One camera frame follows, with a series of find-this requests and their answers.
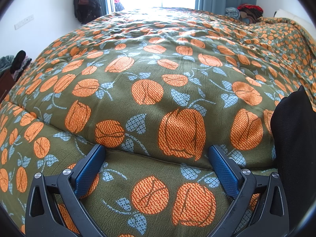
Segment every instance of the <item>bed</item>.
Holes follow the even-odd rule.
[[[272,113],[300,85],[315,110],[315,66],[314,40],[286,18],[246,25],[184,8],[98,18],[51,43],[0,104],[1,204],[25,232],[34,174],[73,168],[100,143],[106,159],[82,202],[109,237],[206,236],[232,201],[208,147],[275,171]]]

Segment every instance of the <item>blue textured pad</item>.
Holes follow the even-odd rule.
[[[104,159],[104,147],[100,146],[76,179],[74,193],[78,198],[88,192],[95,176],[99,173]]]
[[[223,185],[225,192],[235,199],[239,193],[238,180],[218,153],[217,149],[213,146],[209,148],[209,161],[219,181]]]

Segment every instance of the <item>white wall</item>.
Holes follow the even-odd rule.
[[[283,9],[312,23],[312,20],[298,0],[257,0],[257,5],[263,9],[264,17],[273,17],[278,9]]]
[[[29,15],[34,20],[15,30]],[[14,0],[0,19],[0,56],[25,50],[33,60],[51,42],[80,27],[73,0]]]

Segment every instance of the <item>wall socket panel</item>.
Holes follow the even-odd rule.
[[[15,30],[17,30],[18,28],[20,28],[21,26],[25,25],[26,23],[29,23],[31,20],[34,19],[34,15],[30,15],[28,17],[26,17],[25,19],[21,20],[20,22],[16,23],[14,25]]]

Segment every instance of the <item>pillow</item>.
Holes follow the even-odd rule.
[[[288,12],[284,11],[282,9],[278,9],[276,14],[274,15],[276,18],[288,18],[291,20],[296,21],[298,24],[300,24],[307,32],[312,36],[313,39],[316,40],[316,28],[313,24],[307,22],[306,20]]]

